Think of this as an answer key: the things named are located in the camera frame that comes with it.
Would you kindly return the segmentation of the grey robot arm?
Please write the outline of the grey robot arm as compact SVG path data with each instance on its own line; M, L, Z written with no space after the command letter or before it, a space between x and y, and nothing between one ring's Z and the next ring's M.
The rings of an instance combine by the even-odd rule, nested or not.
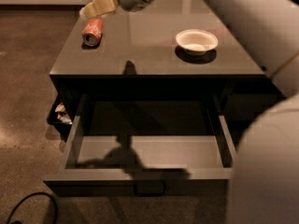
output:
M84 19L155 0L93 0ZM225 224L299 224L299 6L290 0L204 0L282 95L244 131Z

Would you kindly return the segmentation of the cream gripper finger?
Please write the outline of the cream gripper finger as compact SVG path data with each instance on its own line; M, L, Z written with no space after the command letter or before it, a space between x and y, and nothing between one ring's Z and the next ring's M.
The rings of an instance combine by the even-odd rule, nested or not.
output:
M92 0L80 10L79 16L83 21L86 21L113 13L116 11L118 4L118 0Z

